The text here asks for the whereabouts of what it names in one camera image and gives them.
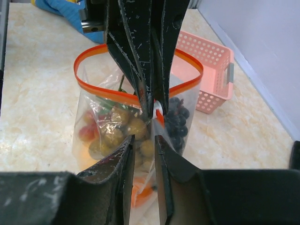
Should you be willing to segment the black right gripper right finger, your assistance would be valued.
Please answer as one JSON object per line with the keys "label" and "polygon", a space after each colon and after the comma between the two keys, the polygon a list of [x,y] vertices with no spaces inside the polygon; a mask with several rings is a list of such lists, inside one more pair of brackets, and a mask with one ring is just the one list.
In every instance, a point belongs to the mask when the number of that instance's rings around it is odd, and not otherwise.
{"label": "black right gripper right finger", "polygon": [[162,225],[297,225],[300,171],[202,170],[155,137]]}

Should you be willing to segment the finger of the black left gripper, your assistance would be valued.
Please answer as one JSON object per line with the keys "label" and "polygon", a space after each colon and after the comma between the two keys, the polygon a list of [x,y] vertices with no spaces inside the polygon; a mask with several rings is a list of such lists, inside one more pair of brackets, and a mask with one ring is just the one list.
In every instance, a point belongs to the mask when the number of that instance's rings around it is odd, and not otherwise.
{"label": "finger of the black left gripper", "polygon": [[161,104],[163,115],[169,109],[171,66],[189,3],[188,0],[153,0],[151,3],[152,96]]}

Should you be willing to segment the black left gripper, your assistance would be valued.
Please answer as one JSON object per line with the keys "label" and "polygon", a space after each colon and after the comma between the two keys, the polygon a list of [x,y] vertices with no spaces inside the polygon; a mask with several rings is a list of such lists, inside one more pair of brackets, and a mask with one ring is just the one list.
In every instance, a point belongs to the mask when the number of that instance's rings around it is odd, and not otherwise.
{"label": "black left gripper", "polygon": [[109,53],[132,84],[142,112],[153,117],[155,66],[151,0],[85,0],[79,10],[84,33],[104,31]]}

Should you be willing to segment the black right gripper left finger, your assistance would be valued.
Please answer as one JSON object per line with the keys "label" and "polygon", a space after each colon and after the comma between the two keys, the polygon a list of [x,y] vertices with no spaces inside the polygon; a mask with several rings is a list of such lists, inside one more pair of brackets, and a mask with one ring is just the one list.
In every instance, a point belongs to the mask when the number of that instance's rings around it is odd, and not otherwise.
{"label": "black right gripper left finger", "polygon": [[2,172],[3,225],[127,225],[133,186],[134,136],[78,174]]}

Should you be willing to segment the red orange tangerine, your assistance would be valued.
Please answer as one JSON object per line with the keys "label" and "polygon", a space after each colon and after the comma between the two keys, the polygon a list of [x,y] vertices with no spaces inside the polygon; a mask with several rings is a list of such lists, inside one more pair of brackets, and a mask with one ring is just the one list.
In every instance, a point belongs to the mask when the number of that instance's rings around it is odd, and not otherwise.
{"label": "red orange tangerine", "polygon": [[146,181],[145,177],[135,177],[131,194],[131,208],[138,208],[145,204],[153,194],[153,180]]}

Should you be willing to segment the brown longan bunch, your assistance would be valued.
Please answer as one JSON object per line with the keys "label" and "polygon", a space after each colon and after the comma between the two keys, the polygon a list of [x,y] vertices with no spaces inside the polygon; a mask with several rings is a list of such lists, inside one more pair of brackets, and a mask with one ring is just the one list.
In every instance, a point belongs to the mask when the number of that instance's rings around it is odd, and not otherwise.
{"label": "brown longan bunch", "polygon": [[[150,171],[154,165],[154,145],[150,138],[148,122],[142,120],[139,112],[133,113],[133,117],[128,124],[125,138],[130,135],[135,137],[135,166],[140,171]],[[111,147],[94,140],[89,146],[89,154],[93,159],[103,159],[113,153],[119,146],[120,144]]]}

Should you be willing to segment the dark grape bunch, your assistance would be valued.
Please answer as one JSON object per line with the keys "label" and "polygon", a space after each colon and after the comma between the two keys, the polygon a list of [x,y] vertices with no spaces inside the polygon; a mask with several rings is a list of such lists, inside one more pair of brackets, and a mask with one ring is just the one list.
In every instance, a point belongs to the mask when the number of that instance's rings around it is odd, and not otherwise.
{"label": "dark grape bunch", "polygon": [[169,111],[164,116],[165,128],[174,150],[182,156],[185,148],[185,138],[188,135],[189,110],[183,105],[184,99],[172,97],[169,99]]}

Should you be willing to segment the red cherry tomato sprig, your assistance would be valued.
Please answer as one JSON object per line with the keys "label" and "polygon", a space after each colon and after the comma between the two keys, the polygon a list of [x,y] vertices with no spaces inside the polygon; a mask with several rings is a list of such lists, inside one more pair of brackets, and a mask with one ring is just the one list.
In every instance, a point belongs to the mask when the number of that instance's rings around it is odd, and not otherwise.
{"label": "red cherry tomato sprig", "polygon": [[128,105],[81,90],[79,118],[83,125],[78,129],[78,138],[83,142],[97,140],[107,146],[117,146],[125,139],[133,112]]}

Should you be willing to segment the pink plastic basket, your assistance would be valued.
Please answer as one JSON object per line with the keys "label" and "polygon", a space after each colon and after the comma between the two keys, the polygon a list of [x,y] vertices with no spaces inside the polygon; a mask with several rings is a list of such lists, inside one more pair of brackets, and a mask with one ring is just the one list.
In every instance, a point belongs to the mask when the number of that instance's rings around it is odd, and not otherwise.
{"label": "pink plastic basket", "polygon": [[171,73],[171,97],[199,88],[198,111],[211,114],[232,98],[234,56],[225,46],[181,31]]}

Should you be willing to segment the clear zip top bag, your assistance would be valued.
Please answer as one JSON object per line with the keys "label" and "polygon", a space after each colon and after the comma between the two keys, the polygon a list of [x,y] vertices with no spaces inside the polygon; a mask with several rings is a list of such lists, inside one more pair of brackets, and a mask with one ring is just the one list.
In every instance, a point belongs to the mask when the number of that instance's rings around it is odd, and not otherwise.
{"label": "clear zip top bag", "polygon": [[162,135],[182,154],[198,100],[203,65],[195,54],[177,47],[170,73],[169,110],[154,106],[153,118],[141,110],[128,79],[112,59],[106,45],[82,52],[74,62],[81,88],[75,119],[72,152],[85,170],[134,137],[135,168],[130,224],[135,225],[157,198],[154,138]]}

